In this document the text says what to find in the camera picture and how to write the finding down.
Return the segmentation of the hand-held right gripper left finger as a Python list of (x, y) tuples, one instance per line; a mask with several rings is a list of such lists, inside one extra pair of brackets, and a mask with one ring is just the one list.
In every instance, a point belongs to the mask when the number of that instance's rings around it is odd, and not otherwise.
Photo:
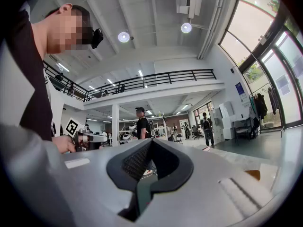
[(137, 185), (150, 157), (151, 140), (63, 155), (65, 197), (74, 224), (67, 227), (152, 227), (140, 212)]

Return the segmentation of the pile of white boxes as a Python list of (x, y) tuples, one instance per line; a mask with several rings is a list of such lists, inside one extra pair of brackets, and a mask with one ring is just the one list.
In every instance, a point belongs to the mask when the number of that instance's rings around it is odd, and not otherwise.
[(230, 102), (220, 104), (219, 107), (213, 108), (210, 112), (213, 121), (213, 133), (215, 143), (234, 138), (234, 128), (232, 117), (234, 116), (233, 108)]

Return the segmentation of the grey desk chair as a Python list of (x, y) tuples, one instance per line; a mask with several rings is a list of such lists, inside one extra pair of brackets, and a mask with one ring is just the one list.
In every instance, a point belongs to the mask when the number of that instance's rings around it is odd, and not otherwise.
[(235, 142), (237, 145), (239, 144), (239, 136), (244, 135), (247, 137), (248, 141), (250, 141), (250, 133), (251, 133), (251, 120), (250, 118), (242, 119), (242, 120), (236, 120), (233, 123), (234, 126), (234, 136), (235, 136)]

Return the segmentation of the blue wall poster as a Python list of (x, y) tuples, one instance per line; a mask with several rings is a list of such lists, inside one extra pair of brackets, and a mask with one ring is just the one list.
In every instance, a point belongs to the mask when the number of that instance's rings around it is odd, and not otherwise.
[(246, 96), (246, 93), (244, 91), (242, 84), (239, 82), (235, 86), (236, 86), (236, 89), (237, 89), (237, 92), (239, 94), (241, 101), (243, 101), (245, 98), (247, 98), (247, 96)]

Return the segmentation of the black framed glass doors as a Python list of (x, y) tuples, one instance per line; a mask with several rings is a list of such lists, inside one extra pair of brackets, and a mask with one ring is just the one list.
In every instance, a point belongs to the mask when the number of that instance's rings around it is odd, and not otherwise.
[(250, 94), (271, 84), (279, 104), (278, 128), (303, 125), (303, 29), (281, 0), (236, 0), (219, 45)]

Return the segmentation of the black balcony railing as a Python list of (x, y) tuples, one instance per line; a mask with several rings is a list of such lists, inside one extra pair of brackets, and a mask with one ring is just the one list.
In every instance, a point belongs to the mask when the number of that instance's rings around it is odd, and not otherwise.
[(155, 87), (164, 84), (196, 82), (209, 79), (216, 80), (213, 69), (179, 70), (135, 77), (118, 82), (108, 82), (99, 87), (85, 89), (73, 82), (71, 79), (68, 79), (66, 76), (61, 75), (60, 72), (49, 63), (45, 61), (43, 63), (45, 73), (49, 77), (54, 88), (57, 91), (82, 102), (109, 95), (120, 94), (126, 91)]

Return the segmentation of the white ceiling air conditioner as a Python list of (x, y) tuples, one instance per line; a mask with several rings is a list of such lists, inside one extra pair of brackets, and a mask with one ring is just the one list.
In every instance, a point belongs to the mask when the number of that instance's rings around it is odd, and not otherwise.
[(187, 15), (188, 19), (199, 16), (202, 0), (176, 0), (176, 12)]

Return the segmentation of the clothes rack with garments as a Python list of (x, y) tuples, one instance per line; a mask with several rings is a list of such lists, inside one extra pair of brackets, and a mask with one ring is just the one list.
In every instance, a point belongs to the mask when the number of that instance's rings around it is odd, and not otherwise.
[(250, 94), (254, 110), (260, 123), (261, 130), (278, 128), (281, 126), (279, 104), (270, 83), (264, 84)]

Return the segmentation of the black office chair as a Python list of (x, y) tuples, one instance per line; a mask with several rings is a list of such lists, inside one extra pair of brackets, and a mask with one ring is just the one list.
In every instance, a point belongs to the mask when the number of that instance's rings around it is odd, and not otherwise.
[(192, 126), (192, 131), (193, 131), (193, 139), (203, 138), (202, 133), (198, 131), (195, 125)]

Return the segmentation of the person's black shirt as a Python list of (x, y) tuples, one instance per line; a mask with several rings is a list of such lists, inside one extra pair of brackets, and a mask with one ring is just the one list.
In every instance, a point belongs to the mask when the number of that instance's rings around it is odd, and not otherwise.
[(43, 140), (52, 140), (52, 110), (45, 85), (43, 61), (34, 42), (34, 34), (25, 10), (13, 17), (5, 37), (19, 69), (35, 89), (20, 125), (37, 133)]

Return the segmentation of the person's left hand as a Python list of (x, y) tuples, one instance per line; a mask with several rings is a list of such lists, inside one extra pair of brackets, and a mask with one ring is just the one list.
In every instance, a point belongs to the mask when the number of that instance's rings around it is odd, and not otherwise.
[(70, 136), (62, 136), (62, 153), (75, 152), (75, 145)]

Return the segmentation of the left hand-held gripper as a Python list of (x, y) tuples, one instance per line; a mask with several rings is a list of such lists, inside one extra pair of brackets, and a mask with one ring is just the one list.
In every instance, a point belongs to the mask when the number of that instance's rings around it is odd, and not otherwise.
[(87, 125), (73, 118), (68, 120), (65, 131), (72, 138), (76, 152), (96, 150), (102, 142), (107, 142), (107, 136), (91, 133)]

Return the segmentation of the tan square bowl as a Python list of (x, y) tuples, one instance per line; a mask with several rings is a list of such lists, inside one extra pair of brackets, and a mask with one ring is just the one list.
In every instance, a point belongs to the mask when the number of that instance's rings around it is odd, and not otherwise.
[(260, 171), (259, 170), (245, 170), (245, 172), (252, 177), (254, 177), (257, 181), (261, 179)]

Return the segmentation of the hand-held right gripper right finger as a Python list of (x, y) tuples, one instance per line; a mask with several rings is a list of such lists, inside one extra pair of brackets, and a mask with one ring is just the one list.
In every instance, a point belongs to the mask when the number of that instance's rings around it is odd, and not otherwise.
[(174, 149), (193, 162), (191, 177), (173, 192), (157, 193), (140, 215), (141, 227), (245, 226), (273, 194), (254, 177), (223, 157), (180, 144)]

